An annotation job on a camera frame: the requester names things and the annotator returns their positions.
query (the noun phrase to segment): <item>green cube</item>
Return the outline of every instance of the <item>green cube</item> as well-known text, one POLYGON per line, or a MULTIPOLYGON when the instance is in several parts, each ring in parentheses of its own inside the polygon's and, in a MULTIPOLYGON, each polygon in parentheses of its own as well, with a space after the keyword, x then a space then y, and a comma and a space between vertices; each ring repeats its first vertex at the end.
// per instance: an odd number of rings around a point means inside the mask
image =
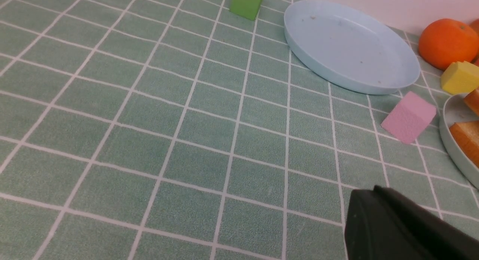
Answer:
POLYGON ((255 20, 262 1, 263 0, 231 0, 229 11, 246 19, 255 20))

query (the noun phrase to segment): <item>orange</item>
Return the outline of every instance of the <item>orange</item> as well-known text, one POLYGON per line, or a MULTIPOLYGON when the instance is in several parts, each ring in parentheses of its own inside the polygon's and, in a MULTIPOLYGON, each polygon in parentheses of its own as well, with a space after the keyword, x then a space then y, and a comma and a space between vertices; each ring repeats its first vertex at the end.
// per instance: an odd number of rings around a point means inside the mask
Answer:
MULTIPOLYGON (((479 19, 473 21, 471 24, 469 24, 469 26, 479 35, 479 19)), ((474 59, 476 60, 474 64, 479 65, 479 50, 474 59)))
POLYGON ((419 37, 419 55, 441 70, 453 62, 471 62, 478 49, 478 34, 469 25, 453 19, 436 20, 419 37))

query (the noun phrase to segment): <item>toast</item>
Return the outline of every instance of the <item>toast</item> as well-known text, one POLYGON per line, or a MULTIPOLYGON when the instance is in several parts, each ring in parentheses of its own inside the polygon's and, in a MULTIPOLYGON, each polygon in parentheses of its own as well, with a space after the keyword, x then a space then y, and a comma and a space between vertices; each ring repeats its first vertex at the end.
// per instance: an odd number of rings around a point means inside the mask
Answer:
POLYGON ((479 168, 479 120, 455 122, 449 130, 462 152, 479 168))
POLYGON ((465 96, 464 103, 479 116, 479 88, 465 96))

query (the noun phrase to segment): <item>white bowl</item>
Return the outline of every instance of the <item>white bowl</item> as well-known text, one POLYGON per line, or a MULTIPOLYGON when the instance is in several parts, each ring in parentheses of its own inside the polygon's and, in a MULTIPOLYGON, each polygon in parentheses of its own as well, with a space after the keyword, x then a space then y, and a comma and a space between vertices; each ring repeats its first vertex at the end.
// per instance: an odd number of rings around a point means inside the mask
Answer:
POLYGON ((472 163, 455 142, 449 127, 455 122, 470 122, 479 117, 464 103, 465 94, 453 95, 444 103, 439 132, 449 156, 464 176, 479 188, 479 168, 472 163))

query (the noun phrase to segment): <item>cube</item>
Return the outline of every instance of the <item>cube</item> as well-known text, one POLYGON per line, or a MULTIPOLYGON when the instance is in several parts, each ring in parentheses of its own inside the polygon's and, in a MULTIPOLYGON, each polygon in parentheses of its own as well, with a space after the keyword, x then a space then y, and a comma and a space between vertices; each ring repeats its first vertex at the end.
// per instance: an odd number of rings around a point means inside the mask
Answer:
POLYGON ((479 86, 479 67, 470 62, 454 62, 441 75, 441 88, 453 95, 470 93, 479 86))
POLYGON ((262 1, 263 0, 231 0, 229 11, 246 19, 255 20, 262 1))
POLYGON ((381 126, 404 144, 411 144, 436 115, 436 107, 409 92, 394 107, 381 126))

